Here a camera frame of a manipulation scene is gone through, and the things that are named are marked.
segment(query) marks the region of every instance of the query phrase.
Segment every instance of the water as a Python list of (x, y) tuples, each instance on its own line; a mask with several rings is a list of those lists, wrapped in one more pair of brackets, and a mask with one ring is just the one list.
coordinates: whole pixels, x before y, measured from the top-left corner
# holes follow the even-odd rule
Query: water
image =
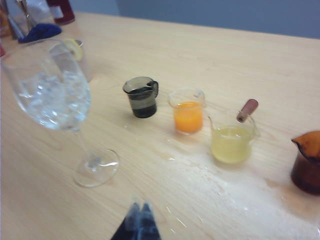
[(20, 87), (21, 108), (48, 129), (76, 129), (88, 114), (90, 89), (82, 74), (64, 71), (61, 80), (41, 72), (21, 81)]

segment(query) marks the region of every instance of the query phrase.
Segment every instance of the red bottle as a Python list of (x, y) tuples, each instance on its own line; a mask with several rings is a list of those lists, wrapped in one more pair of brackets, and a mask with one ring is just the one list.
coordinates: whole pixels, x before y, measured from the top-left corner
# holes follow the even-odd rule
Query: red bottle
[(75, 20), (69, 0), (46, 0), (56, 24), (64, 25)]
[(2, 57), (5, 54), (6, 54), (6, 52), (5, 52), (5, 50), (3, 49), (3, 47), (2, 47), (2, 45), (0, 43), (0, 57)]

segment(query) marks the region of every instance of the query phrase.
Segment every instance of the blue cloth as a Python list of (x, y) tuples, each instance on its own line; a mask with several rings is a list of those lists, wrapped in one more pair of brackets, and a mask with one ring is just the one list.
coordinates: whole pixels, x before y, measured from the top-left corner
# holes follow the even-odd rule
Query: blue cloth
[(38, 23), (36, 26), (34, 26), (28, 35), (24, 38), (19, 38), (18, 42), (23, 43), (29, 43), (33, 42), (39, 39), (48, 39), (55, 35), (58, 35), (62, 32), (61, 27), (51, 24), (51, 23)]

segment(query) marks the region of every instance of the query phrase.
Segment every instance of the wooden handle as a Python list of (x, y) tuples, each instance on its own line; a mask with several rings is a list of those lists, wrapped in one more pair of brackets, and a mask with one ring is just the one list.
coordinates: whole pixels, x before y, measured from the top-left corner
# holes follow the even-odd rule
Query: wooden handle
[(236, 117), (236, 119), (240, 123), (244, 123), (248, 117), (248, 115), (251, 115), (258, 107), (259, 103), (255, 99), (249, 99), (243, 108), (241, 109), (240, 113)]

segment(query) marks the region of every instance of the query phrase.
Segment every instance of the bottle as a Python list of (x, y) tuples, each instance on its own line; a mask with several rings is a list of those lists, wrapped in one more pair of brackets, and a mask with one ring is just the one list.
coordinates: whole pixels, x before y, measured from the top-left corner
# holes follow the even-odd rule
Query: bottle
[(9, 21), (5, 13), (0, 9), (0, 36), (5, 37), (11, 35)]
[(0, 43), (0, 57), (2, 57), (5, 54), (6, 54), (6, 51), (4, 50), (4, 48), (2, 47), (2, 45)]
[(56, 24), (64, 25), (75, 20), (69, 0), (46, 0)]

